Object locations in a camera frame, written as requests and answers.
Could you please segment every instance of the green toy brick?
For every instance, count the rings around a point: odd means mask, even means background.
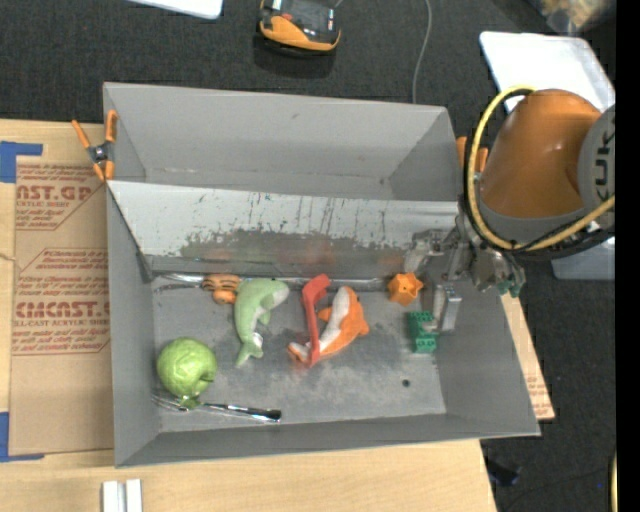
[[[409,334],[414,341],[414,352],[431,353],[437,348],[438,333],[424,329],[423,324],[433,322],[430,311],[413,311],[409,315]]]

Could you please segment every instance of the orange block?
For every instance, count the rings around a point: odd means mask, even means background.
[[[387,289],[390,294],[389,300],[392,302],[399,302],[403,306],[411,304],[422,288],[424,288],[424,284],[413,272],[409,272],[408,274],[396,274],[387,285]]]

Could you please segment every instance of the blue tape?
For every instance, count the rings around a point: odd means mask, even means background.
[[[0,141],[0,181],[16,182],[16,159],[18,155],[40,156],[42,144]]]
[[[9,413],[0,412],[0,462],[11,462],[14,460],[35,460],[41,459],[44,455],[18,455],[9,457]]]

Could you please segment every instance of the black carpet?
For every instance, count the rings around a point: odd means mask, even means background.
[[[484,30],[553,34],[526,0],[431,0],[432,32],[416,101],[448,108],[467,135],[497,90]],[[0,117],[102,122],[105,81],[412,101],[427,27],[423,0],[344,0],[335,57],[291,59],[254,41],[258,0],[226,0],[208,22],[125,0],[0,0]],[[587,39],[615,85],[615,18]],[[488,130],[500,126],[500,113]],[[616,449],[615,284],[560,281],[527,264],[525,314],[557,418],[535,439],[483,442],[520,468],[495,487],[502,512],[602,512]]]

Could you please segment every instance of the bin floor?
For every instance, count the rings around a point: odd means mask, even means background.
[[[158,290],[171,284],[154,281]],[[329,291],[318,309],[329,305]],[[390,302],[384,292],[360,292],[370,332],[341,352],[321,359],[313,368],[296,361],[288,343],[308,340],[299,290],[272,311],[267,326],[258,324],[264,356],[239,368],[235,360],[241,343],[235,331],[233,306],[216,304],[199,288],[162,288],[154,293],[157,353],[179,336],[197,338],[213,349],[218,373],[201,398],[217,403],[271,407],[282,410],[282,423],[344,421],[445,413],[436,358],[414,354],[406,313],[417,310]],[[320,333],[324,322],[318,320]],[[162,430],[187,431],[246,427],[254,420],[192,411],[162,410]]]

